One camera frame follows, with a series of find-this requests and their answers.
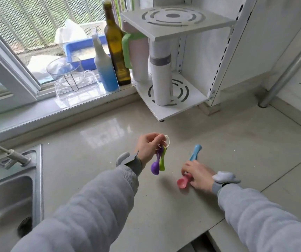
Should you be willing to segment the blue plastic basin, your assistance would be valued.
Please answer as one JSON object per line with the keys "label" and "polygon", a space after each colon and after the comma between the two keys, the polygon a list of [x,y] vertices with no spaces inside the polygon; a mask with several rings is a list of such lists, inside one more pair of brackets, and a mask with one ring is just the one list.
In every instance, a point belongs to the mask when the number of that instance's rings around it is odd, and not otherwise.
{"label": "blue plastic basin", "polygon": [[96,52],[92,37],[65,43],[63,50],[65,53],[63,65],[76,67],[79,59],[84,70],[96,69],[94,62]]}

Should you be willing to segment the person's right hand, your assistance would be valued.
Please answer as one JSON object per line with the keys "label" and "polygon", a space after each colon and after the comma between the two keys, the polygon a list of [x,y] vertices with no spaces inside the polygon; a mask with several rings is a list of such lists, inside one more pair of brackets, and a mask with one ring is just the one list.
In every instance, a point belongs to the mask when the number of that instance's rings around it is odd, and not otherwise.
{"label": "person's right hand", "polygon": [[216,174],[216,172],[213,169],[197,161],[197,178],[195,181],[196,184],[191,184],[191,186],[203,192],[212,193],[212,176],[214,174]]}

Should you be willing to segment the purple measuring spoon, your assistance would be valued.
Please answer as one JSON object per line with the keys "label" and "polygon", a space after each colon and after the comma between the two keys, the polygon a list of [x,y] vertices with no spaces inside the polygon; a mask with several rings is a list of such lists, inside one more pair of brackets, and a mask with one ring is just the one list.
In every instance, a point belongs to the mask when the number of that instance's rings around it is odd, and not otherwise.
{"label": "purple measuring spoon", "polygon": [[163,148],[160,147],[156,152],[156,161],[151,164],[151,172],[154,175],[159,175],[160,173],[160,158],[162,155]]}

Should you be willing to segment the green measuring spoon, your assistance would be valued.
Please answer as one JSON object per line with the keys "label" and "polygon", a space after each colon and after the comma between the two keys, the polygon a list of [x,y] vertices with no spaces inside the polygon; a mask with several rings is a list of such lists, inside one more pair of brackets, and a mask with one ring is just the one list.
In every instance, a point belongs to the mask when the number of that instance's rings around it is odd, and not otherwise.
{"label": "green measuring spoon", "polygon": [[162,145],[161,147],[161,152],[160,152],[160,158],[159,158],[159,170],[161,172],[165,171],[165,164],[164,164],[164,160],[165,160],[165,154],[166,154],[166,147]]}

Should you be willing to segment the metal faucet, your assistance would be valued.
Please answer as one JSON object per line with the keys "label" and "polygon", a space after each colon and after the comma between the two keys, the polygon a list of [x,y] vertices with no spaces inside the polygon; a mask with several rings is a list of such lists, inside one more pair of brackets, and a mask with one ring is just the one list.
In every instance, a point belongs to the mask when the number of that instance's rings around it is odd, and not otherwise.
{"label": "metal faucet", "polygon": [[8,161],[5,163],[0,161],[0,166],[2,166],[7,170],[13,167],[17,163],[20,164],[22,167],[25,167],[26,165],[31,163],[30,157],[18,153],[13,149],[6,149],[0,145],[0,151],[5,153],[5,156],[8,158]]}

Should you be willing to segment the grey wrist tracker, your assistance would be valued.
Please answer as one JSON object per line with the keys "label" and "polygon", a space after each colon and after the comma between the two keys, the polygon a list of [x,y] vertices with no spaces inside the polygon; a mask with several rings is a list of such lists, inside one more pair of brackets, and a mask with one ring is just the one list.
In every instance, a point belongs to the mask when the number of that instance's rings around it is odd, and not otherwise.
{"label": "grey wrist tracker", "polygon": [[115,166],[127,166],[129,167],[138,177],[142,170],[143,170],[143,164],[140,158],[138,157],[139,150],[137,150],[135,153],[130,154],[129,152],[124,152],[121,154],[116,162]]}

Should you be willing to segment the blue measuring spoon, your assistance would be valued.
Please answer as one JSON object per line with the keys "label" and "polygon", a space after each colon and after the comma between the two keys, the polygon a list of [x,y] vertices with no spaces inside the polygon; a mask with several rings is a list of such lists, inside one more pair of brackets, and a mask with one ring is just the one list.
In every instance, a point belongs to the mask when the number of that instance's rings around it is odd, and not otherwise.
{"label": "blue measuring spoon", "polygon": [[201,149],[202,149],[202,146],[200,144],[196,144],[193,151],[192,151],[192,154],[189,158],[189,161],[197,160],[198,159],[198,154],[201,151]]}

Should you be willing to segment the metal pipe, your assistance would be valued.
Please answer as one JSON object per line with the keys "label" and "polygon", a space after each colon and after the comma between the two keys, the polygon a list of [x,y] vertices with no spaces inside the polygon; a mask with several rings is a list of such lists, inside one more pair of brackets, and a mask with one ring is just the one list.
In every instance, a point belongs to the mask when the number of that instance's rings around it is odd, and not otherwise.
{"label": "metal pipe", "polygon": [[287,85],[291,78],[301,67],[301,51],[295,57],[295,59],[289,64],[287,69],[278,78],[275,84],[270,88],[266,96],[258,103],[258,107],[264,109],[267,108],[274,97]]}

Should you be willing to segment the blue and white spray bottle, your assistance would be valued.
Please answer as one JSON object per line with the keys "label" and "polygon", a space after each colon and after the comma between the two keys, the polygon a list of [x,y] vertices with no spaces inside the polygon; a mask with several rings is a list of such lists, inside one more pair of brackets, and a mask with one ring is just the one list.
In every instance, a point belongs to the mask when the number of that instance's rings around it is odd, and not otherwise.
{"label": "blue and white spray bottle", "polygon": [[118,80],[115,75],[115,69],[111,57],[103,49],[96,28],[92,30],[92,41],[95,49],[94,63],[104,89],[107,92],[114,92],[119,89]]}

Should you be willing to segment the white thermos bottle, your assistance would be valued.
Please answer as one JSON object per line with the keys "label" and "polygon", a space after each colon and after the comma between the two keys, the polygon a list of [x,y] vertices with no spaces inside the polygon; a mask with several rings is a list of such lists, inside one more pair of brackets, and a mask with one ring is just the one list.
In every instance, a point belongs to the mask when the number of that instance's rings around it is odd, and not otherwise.
{"label": "white thermos bottle", "polygon": [[159,106],[170,104],[172,99],[170,41],[149,40],[149,61],[153,81],[154,101]]}

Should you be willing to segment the white plastic basket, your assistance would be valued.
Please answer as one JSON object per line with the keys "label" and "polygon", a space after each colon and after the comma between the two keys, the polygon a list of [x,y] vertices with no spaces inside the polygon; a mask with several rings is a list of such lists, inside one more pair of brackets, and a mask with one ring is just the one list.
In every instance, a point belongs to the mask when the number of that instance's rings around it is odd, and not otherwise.
{"label": "white plastic basket", "polygon": [[94,31],[97,32],[98,36],[104,36],[105,35],[105,33],[104,33],[104,30],[105,30],[105,27],[106,27],[106,21],[105,20],[82,23],[82,24],[79,24],[79,26],[83,29],[83,31],[85,32],[87,38],[91,38],[92,33]]}

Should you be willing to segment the person's left hand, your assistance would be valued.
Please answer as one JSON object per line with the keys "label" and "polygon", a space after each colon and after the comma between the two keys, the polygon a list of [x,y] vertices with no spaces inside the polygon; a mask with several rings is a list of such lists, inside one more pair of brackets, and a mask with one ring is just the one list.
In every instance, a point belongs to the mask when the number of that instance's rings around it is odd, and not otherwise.
{"label": "person's left hand", "polygon": [[148,150],[146,149],[146,134],[143,134],[139,137],[137,144],[136,144],[135,152],[137,150],[139,150],[138,157],[142,161],[143,168],[146,166],[146,164],[153,158],[153,156],[157,152],[156,151],[155,153],[151,153],[151,152],[148,152]]}

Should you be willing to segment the pink measuring spoon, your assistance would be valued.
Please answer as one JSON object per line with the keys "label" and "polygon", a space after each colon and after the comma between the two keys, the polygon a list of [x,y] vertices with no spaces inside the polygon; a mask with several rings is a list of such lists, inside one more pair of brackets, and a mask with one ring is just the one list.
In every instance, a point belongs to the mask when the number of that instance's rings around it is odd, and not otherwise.
{"label": "pink measuring spoon", "polygon": [[190,173],[184,174],[181,178],[177,180],[177,186],[179,189],[185,189],[193,180],[193,176]]}

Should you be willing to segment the person's right forearm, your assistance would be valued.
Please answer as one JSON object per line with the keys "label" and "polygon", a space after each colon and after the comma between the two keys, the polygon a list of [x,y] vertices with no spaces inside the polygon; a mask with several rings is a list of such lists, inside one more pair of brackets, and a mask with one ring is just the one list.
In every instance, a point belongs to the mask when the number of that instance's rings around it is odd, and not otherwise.
{"label": "person's right forearm", "polygon": [[250,252],[301,252],[301,222],[262,193],[237,184],[217,194],[227,223]]}

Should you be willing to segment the person's left forearm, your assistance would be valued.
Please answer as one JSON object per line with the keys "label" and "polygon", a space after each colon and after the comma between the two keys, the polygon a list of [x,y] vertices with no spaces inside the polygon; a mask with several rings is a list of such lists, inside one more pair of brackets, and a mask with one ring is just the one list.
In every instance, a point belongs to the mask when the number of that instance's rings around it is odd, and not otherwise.
{"label": "person's left forearm", "polygon": [[141,171],[128,164],[102,172],[11,252],[109,252],[134,206]]}

